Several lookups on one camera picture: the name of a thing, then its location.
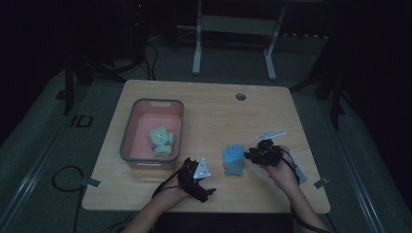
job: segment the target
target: table hole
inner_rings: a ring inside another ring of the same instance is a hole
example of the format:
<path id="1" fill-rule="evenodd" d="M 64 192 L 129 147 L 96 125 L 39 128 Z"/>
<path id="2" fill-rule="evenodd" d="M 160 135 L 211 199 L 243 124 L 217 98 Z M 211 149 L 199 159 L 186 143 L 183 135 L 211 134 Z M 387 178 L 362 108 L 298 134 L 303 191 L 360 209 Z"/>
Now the table hole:
<path id="1" fill-rule="evenodd" d="M 239 101 L 244 101 L 244 100 L 246 100 L 246 95 L 243 94 L 243 93 L 237 93 L 236 94 L 236 99 L 239 100 Z"/>

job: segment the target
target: gray carpet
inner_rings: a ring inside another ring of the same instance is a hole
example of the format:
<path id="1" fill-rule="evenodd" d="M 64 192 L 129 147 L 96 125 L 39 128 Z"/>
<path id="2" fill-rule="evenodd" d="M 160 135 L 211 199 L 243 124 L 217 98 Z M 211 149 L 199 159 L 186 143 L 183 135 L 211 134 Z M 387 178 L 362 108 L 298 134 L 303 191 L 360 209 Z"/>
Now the gray carpet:
<path id="1" fill-rule="evenodd" d="M 267 79 L 261 50 L 235 49 L 231 45 L 227 45 L 231 49 L 222 49 L 213 43 L 207 43 L 203 48 L 200 75 L 193 76 L 191 65 L 194 46 L 190 43 L 190 38 L 178 45 L 153 42 L 158 50 L 154 74 L 160 81 L 287 87 L 308 76 L 325 44 L 325 40 L 316 38 L 280 38 L 273 55 L 278 80 L 272 82 Z M 148 48 L 147 57 L 150 62 L 154 61 L 155 51 Z M 123 76 L 126 79 L 144 80 L 147 77 L 145 69 L 139 68 Z M 80 167 L 86 177 L 91 175 L 122 89 L 121 84 L 104 79 L 96 80 L 91 87 L 77 85 L 79 100 L 76 101 L 72 114 L 63 116 L 64 102 L 54 99 L 63 85 L 63 75 L 60 74 L 49 83 L 0 149 L 1 210 L 7 209 L 24 176 L 36 159 L 44 154 L 44 147 L 51 149 L 44 172 L 22 206 L 16 221 L 11 224 L 11 232 L 73 232 L 79 192 L 56 190 L 52 186 L 52 176 L 67 165 Z M 326 194 L 331 206 L 329 216 L 337 232 L 412 232 L 410 211 L 397 192 L 359 116 L 342 102 L 346 115 L 339 117 L 341 130 L 336 132 L 328 121 L 330 101 L 317 100 L 314 96 L 315 88 L 316 85 L 313 84 L 294 93 L 292 97 L 321 177 L 330 180 L 326 185 Z M 91 127 L 70 127 L 74 115 L 92 116 Z M 55 131 L 60 127 L 63 131 L 56 135 Z M 48 145 L 55 136 L 58 136 L 55 144 Z M 365 217 L 367 212 L 362 208 L 351 182 L 351 171 L 346 166 L 345 153 L 349 154 L 355 164 L 367 190 L 368 201 L 372 203 L 382 224 L 381 230 L 371 228 Z M 76 187 L 79 179 L 75 171 L 59 177 L 61 185 L 68 188 Z M 129 214 L 81 209 L 78 230 L 102 232 Z M 322 218 L 326 224 L 330 224 L 326 216 Z"/>

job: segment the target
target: white stand leg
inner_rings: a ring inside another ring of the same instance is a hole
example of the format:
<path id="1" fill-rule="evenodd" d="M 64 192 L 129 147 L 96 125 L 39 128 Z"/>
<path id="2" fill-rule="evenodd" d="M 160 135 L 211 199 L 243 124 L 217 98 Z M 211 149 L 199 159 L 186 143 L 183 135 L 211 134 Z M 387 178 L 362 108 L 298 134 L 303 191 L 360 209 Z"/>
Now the white stand leg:
<path id="1" fill-rule="evenodd" d="M 267 76 L 269 80 L 271 81 L 276 80 L 275 67 L 273 66 L 273 60 L 272 60 L 272 51 L 273 51 L 273 48 L 275 47 L 276 39 L 278 39 L 279 30 L 281 29 L 281 24 L 282 24 L 282 20 L 284 18 L 285 12 L 286 12 L 286 7 L 283 7 L 281 10 L 281 13 L 279 14 L 278 21 L 273 28 L 272 39 L 270 41 L 270 45 L 267 47 L 267 49 L 263 50 L 264 61 L 266 62 Z"/>
<path id="2" fill-rule="evenodd" d="M 196 27 L 196 49 L 194 50 L 193 68 L 191 73 L 198 75 L 200 73 L 200 62 L 202 59 L 202 1 L 197 1 L 197 27 Z"/>

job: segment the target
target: forearm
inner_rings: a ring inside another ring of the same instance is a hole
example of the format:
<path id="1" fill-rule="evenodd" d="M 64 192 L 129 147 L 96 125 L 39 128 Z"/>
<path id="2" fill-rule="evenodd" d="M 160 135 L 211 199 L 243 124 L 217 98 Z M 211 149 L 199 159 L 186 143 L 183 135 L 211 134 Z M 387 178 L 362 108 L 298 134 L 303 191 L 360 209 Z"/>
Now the forearm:
<path id="1" fill-rule="evenodd" d="M 323 229 L 327 231 L 327 227 L 319 218 L 319 216 L 315 213 L 312 209 L 311 205 L 309 204 L 308 200 L 306 199 L 303 192 L 298 187 L 293 192 L 286 193 L 288 196 L 289 201 L 291 202 L 291 207 L 293 208 L 294 213 L 304 222 L 307 224 Z M 312 230 L 307 229 L 299 225 L 300 232 L 312 232 Z"/>
<path id="2" fill-rule="evenodd" d="M 156 201 L 149 202 L 142 211 L 127 225 L 122 233 L 148 233 L 157 219 L 165 212 Z"/>

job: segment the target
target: table top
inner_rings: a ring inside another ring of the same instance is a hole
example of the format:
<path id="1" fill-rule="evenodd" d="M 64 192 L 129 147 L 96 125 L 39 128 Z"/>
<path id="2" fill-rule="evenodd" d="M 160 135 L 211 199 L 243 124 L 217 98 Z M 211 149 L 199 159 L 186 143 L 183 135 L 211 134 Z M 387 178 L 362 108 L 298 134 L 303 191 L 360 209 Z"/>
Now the table top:
<path id="1" fill-rule="evenodd" d="M 239 101 L 236 94 L 246 100 Z M 89 187 L 83 206 L 87 210 L 136 211 L 151 199 L 155 189 L 171 171 L 132 169 L 120 157 L 120 144 L 133 103 L 140 98 L 177 99 L 184 103 L 179 165 L 190 157 L 205 158 L 212 174 L 200 182 L 205 189 L 216 188 L 209 200 L 201 203 L 186 198 L 171 212 L 189 213 L 288 213 L 290 203 L 266 171 L 245 160 L 241 177 L 227 176 L 222 150 L 228 145 L 255 147 L 257 135 L 264 131 L 286 130 L 274 138 L 275 145 L 291 149 L 305 176 L 300 185 L 315 212 L 329 212 L 323 187 L 289 90 L 278 86 L 217 83 L 128 81 L 113 115 L 92 178 L 100 187 Z"/>

